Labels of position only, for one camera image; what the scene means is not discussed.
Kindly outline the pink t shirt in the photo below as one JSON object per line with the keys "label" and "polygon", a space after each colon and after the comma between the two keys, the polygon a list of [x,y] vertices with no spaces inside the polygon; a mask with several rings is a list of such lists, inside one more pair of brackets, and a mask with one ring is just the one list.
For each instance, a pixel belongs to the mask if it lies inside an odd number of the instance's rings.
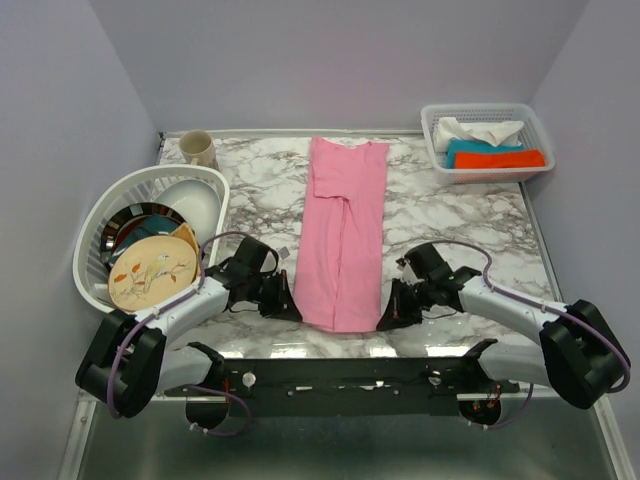
{"label": "pink t shirt", "polygon": [[311,141],[293,296],[318,329],[370,333],[380,319],[388,150]]}

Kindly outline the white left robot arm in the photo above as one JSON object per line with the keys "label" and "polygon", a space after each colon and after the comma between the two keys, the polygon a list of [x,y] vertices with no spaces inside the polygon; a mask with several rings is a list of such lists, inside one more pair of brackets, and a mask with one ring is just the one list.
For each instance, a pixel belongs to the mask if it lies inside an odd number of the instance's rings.
{"label": "white left robot arm", "polygon": [[266,271],[278,253],[243,235],[233,256],[202,271],[194,282],[157,306],[126,313],[113,310],[101,321],[75,375],[76,385],[104,402],[115,418],[139,414],[159,392],[185,386],[201,395],[214,393],[224,359],[199,343],[176,351],[168,348],[207,319],[240,302],[253,303],[258,313],[299,323],[287,273]]}

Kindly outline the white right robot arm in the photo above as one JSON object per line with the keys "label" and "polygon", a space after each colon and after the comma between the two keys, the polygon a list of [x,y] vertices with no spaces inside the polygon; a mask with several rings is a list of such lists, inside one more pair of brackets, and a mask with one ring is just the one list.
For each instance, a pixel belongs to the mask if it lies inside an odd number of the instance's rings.
{"label": "white right robot arm", "polygon": [[603,395],[625,389],[631,361],[590,302],[545,301],[493,282],[489,269],[452,269],[429,241],[398,261],[410,281],[392,283],[387,307],[376,328],[389,331],[422,321],[424,312],[444,306],[484,317],[524,336],[526,346],[487,343],[460,367],[460,379],[480,392],[494,381],[524,382],[553,389],[570,405],[588,409]]}

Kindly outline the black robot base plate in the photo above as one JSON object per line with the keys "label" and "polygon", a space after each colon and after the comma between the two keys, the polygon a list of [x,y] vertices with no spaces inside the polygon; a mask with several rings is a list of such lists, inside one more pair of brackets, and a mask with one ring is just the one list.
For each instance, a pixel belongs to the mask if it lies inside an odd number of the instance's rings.
{"label": "black robot base plate", "polygon": [[515,393],[480,367],[483,341],[462,357],[208,360],[204,377],[162,379],[160,390],[222,389],[244,400],[256,417],[427,414],[457,416],[458,398],[486,401]]}

